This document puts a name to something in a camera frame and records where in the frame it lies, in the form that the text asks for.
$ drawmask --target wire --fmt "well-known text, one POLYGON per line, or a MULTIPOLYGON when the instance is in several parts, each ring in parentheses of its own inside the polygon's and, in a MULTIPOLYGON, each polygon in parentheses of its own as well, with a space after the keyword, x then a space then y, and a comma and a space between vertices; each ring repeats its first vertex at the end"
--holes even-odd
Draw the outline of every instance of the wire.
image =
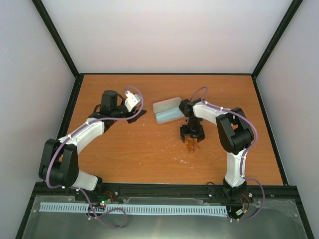
MULTIPOLYGON (((78 132, 80 132, 81 130, 85 129, 85 128, 88 127, 89 125, 91 125, 91 124, 93 124, 93 123, 95 123, 95 122, 98 122, 98 121, 102 121, 102 120, 130 120, 130 119, 133 119, 134 117, 136 117, 136 116, 139 115, 139 113, 142 111, 143 105, 144 105, 143 95, 142 95, 142 93, 139 91, 139 89, 136 88, 136 87, 134 87, 134 86, 127 86, 127 87, 125 87, 125 88, 124 88, 124 93, 127 91, 128 88, 132 88, 132 89, 136 90, 136 91, 139 93, 139 95, 141 96, 141 107, 140 107, 140 109, 139 109, 134 115, 132 115, 132 116, 130 116, 130 117, 127 117, 127 118, 111 118, 111 117, 105 117, 105 118, 101 118, 101 119, 95 119, 95 120, 93 120, 93 121, 88 122, 87 124, 86 124, 86 123, 83 124, 83 125, 82 125, 81 127, 79 127, 77 130, 75 130, 72 134, 68 135, 68 137, 67 137, 67 138, 59 145, 59 147, 57 148, 57 150, 56 150, 56 152, 54 153, 54 155, 53 155, 53 157, 52 157, 52 159, 51 159, 51 161, 50 161, 50 164, 49 164, 49 166, 48 166, 48 170, 47 170, 46 177, 45 177, 46 185, 47 185, 48 188, 53 189, 53 188, 61 187, 61 185, 54 185, 54 186, 52 186, 52 185, 50 184, 50 173, 51 173, 51 169, 52 169, 52 166, 53 166, 53 163, 54 163, 55 159, 56 159, 57 156, 59 155, 59 153, 60 153, 61 149, 63 148, 63 146, 64 146, 72 137, 74 137, 78 132)), ((103 213, 102 215, 98 216, 98 215, 95 213, 94 208, 93 208, 93 206, 92 206, 92 204, 91 204, 91 201, 90 201, 88 195, 86 194, 86 192, 85 192, 82 188, 80 188, 79 190, 83 193, 83 195, 85 196, 86 200, 88 201, 88 203, 89 203, 89 205, 90 205, 90 208, 91 208, 91 211, 93 212, 94 216, 97 218, 97 220, 98 220, 102 225, 104 225, 104 226, 106 226, 106 227, 108 227, 108 228, 111 228, 111 229, 118 229, 118 228, 122 228, 123 226, 125 226, 125 224, 126 224, 126 222, 127 222, 127 214, 125 213, 125 211, 124 211, 123 209, 121 209, 121 208, 114 208, 114 209, 111 209, 111 210, 109 210, 109 211, 103 213), (121 211, 121 212, 123 212, 123 214, 125 215, 125 221, 124 221, 124 223, 123 223, 122 225, 120 225, 120 226, 118 226, 118 227, 113 227, 113 226, 110 226, 110 225, 108 225, 108 224, 105 224, 104 222, 101 221, 100 217, 104 217, 104 216, 106 216, 107 214, 109 214, 109 213, 112 212, 112 211, 121 211)))
POLYGON ((206 89, 206 91, 204 92, 204 94, 203 94, 203 95, 201 96, 201 98, 200 98, 203 104, 205 104, 206 106, 208 106, 208 107, 210 107, 210 108, 212 108, 212 109, 214 109, 214 110, 218 110, 218 111, 223 111, 223 112, 226 112, 226 113, 230 113, 230 114, 232 114, 232 115, 235 115, 235 116, 241 118, 241 119, 244 120, 247 124, 249 124, 249 125, 251 126, 251 128, 254 130, 255 140, 254 140, 254 142, 253 142, 248 148, 246 148, 246 150, 243 152, 243 155, 242 155, 241 160, 240 160, 239 172, 240 172, 241 177, 242 177, 243 179, 245 179, 246 181, 254 181, 254 182, 256 182, 256 183, 259 185, 259 187, 260 187, 260 189, 261 189, 261 191, 262 191, 263 201, 262 201, 262 203, 261 203, 261 205, 260 205, 259 210, 258 210, 255 214, 253 214, 252 216, 250 216, 250 217, 248 217, 248 218, 246 218, 246 219, 241 220, 242 222, 243 222, 243 221, 247 221, 247 220, 249 220, 249 219, 251 219, 251 218, 254 218, 256 215, 259 214, 260 210, 261 210, 262 207, 263 207, 264 201, 265 201, 265 192, 264 192, 264 189, 263 189, 263 186, 261 185, 261 183, 260 183, 257 179, 255 179, 255 178, 246 178, 246 177, 243 175, 243 162, 244 162, 244 159, 246 158, 247 153, 256 145, 256 143, 257 143, 257 141, 258 141, 258 132, 257 132, 257 129, 255 128, 255 126, 253 125, 253 123, 251 123, 251 122, 250 122, 248 119, 246 119, 244 116, 242 116, 242 115, 240 115, 240 114, 238 114, 238 113, 236 113, 236 112, 233 112, 233 111, 231 111, 231 110, 225 109, 225 108, 223 108, 223 107, 215 106, 215 105, 213 105, 213 104, 211 104, 211 103, 205 101, 203 98, 205 97, 206 93, 208 92, 208 87, 207 87, 207 86, 203 86, 203 87, 199 88, 199 89, 192 95, 192 97, 193 97, 198 91, 200 91, 201 89, 206 89))
POLYGON ((194 96, 202 89, 206 89, 206 91, 204 92, 204 94, 201 96, 202 98, 204 98, 208 92, 208 87, 207 86, 203 86, 201 88, 199 88, 197 91, 195 91, 195 93, 191 96, 190 101, 194 98, 194 96))
POLYGON ((248 210, 249 205, 250 205, 250 201, 249 201, 249 199, 247 198, 247 196, 246 196, 246 195, 242 194, 241 196, 243 196, 244 198, 246 198, 246 200, 247 200, 247 202, 248 202, 248 207, 247 207, 247 210, 248 210))
POLYGON ((240 204, 243 207, 243 213, 245 213, 245 208, 244 208, 244 204, 243 204, 243 200, 240 199, 240 204))
POLYGON ((98 215, 96 214, 94 208, 93 208, 93 205, 92 205, 92 203, 91 203, 91 201, 90 201, 90 199, 89 199, 89 196, 86 194, 86 192, 85 192, 82 188, 80 188, 79 190, 83 193, 84 197, 85 197, 86 200, 88 201, 88 204, 90 205, 90 208, 91 208, 91 211, 92 211, 94 217, 95 217, 102 225, 104 225, 104 226, 106 226, 107 228, 110 228, 110 229, 119 229, 119 228, 122 228, 122 227, 124 227, 124 226, 126 225, 127 220, 128 220, 128 216, 127 216, 126 212, 125 212, 122 208, 113 208, 113 209, 108 210, 107 212, 105 212, 105 213, 103 213, 103 214, 101 214, 101 215, 98 216, 98 215), (109 213, 111 213, 111 212, 113 212, 113 211, 121 211, 121 212, 124 214, 124 216, 125 216, 123 224, 120 225, 120 226, 118 226, 118 227, 114 227, 114 226, 108 225, 108 224, 104 223, 104 222, 100 219, 101 217, 104 217, 104 216, 108 215, 109 213))
POLYGON ((111 196, 111 202, 113 202, 113 196, 112 196, 112 193, 110 192, 110 191, 106 191, 105 193, 103 193, 104 195, 106 195, 106 194, 110 194, 110 196, 111 196))

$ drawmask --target black enclosure frame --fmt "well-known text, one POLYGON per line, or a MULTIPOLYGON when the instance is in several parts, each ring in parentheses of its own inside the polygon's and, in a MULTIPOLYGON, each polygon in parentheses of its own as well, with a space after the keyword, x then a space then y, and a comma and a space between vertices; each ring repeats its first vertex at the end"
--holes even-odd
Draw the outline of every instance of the black enclosure frame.
MULTIPOLYGON (((252 77, 252 81, 256 90, 256 94, 258 97, 258 101, 262 110, 262 114, 266 123, 267 131, 270 137, 270 141, 273 147, 273 151, 275 153, 276 161, 278 164, 278 168, 281 174, 281 178, 283 181, 283 186, 263 186, 266 194, 266 198, 276 198, 276 199, 294 199, 296 205, 298 207, 306 234, 308 238, 314 238, 312 230, 310 228, 303 204, 301 202, 298 190, 296 186, 289 186, 288 180, 283 168, 282 161, 279 156, 279 152, 276 146, 276 142, 274 139, 274 135, 271 130, 271 126, 269 124, 269 120, 266 114, 266 110, 258 89, 257 77, 261 72, 262 68, 266 64, 268 58, 270 57, 272 51, 275 46, 279 42, 281 36, 284 34, 287 26, 292 20, 293 16, 297 12, 299 6, 301 5, 303 0, 292 0, 289 8, 287 9, 286 14, 284 15, 282 21, 280 22, 277 30, 275 31, 273 37, 271 38, 268 46, 266 47, 264 53, 262 54, 259 62, 256 65, 256 68, 252 73, 247 74, 190 74, 190 73, 98 73, 98 74, 121 74, 121 75, 250 75, 252 77)), ((55 28, 48 12, 45 9, 44 4, 41 0, 32 0, 34 6, 36 7, 38 13, 40 14, 44 24, 46 25, 48 31, 50 32, 53 40, 55 41, 57 47, 59 48, 63 58, 65 59, 67 65, 69 66, 72 74, 75 77, 74 86, 71 92, 71 96, 69 102, 67 104, 65 114, 62 120, 62 124, 60 130, 58 132, 57 138, 64 136, 67 133, 71 117, 73 114, 73 110, 76 104, 76 100, 82 85, 83 78, 86 74, 95 74, 95 73, 79 73, 71 56, 69 55, 57 29, 55 28)), ((118 202, 122 202, 123 199, 127 199, 129 197, 172 197, 172 198, 196 198, 201 199, 205 202, 211 203, 220 203, 225 206, 240 206, 239 202, 230 203, 224 199, 218 197, 209 197, 208 194, 218 195, 219 192, 222 191, 222 185, 159 185, 159 184, 116 184, 116 183, 104 183, 104 190, 111 191, 113 193, 117 192, 118 194, 115 196, 115 200, 118 202)), ((247 186, 247 190, 251 192, 254 197, 261 197, 261 191, 258 186, 247 186)), ((31 194, 29 203, 27 205, 24 217, 22 219, 20 228, 16 235, 16 238, 22 238, 23 232, 34 202, 34 198, 38 195, 74 195, 79 200, 84 200, 82 195, 79 195, 75 192, 75 190, 71 189, 49 189, 46 187, 45 183, 36 183, 31 194)), ((94 195, 90 195, 93 202, 98 202, 98 199, 95 198, 94 195)))

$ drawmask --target white paint speck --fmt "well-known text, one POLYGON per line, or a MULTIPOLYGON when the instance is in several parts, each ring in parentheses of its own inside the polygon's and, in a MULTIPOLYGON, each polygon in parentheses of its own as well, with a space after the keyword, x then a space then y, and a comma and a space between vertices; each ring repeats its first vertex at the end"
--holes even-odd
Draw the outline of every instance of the white paint speck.
POLYGON ((169 141, 166 141, 165 143, 168 143, 168 142, 170 142, 171 140, 173 140, 175 138, 178 138, 178 136, 171 138, 169 141))

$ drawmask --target gray wall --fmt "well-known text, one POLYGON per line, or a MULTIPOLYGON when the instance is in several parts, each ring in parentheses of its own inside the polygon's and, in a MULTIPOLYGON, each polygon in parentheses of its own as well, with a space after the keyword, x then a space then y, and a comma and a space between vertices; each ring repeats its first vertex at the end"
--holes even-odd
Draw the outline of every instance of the gray wall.
POLYGON ((74 77, 30 0, 0 8, 0 238, 14 238, 74 77))
POLYGON ((257 79, 289 183, 319 238, 319 1, 305 0, 257 79))
POLYGON ((291 1, 43 3, 80 72, 251 73, 291 1))

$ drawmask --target brown object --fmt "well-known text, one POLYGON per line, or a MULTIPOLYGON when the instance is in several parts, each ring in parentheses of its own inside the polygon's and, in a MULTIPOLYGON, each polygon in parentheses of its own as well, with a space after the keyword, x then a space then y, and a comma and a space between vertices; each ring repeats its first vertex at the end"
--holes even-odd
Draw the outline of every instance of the brown object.
POLYGON ((129 85, 142 92, 148 112, 132 124, 116 122, 86 146, 79 155, 81 170, 104 182, 222 184, 227 157, 217 127, 204 120, 205 140, 199 143, 200 150, 188 153, 179 137, 185 120, 157 124, 152 109, 155 102, 189 99, 198 88, 207 86, 206 100, 225 108, 242 108, 258 130, 259 141, 247 156, 246 177, 264 185, 283 184, 250 76, 85 75, 68 132, 87 119, 105 90, 122 94, 129 85))

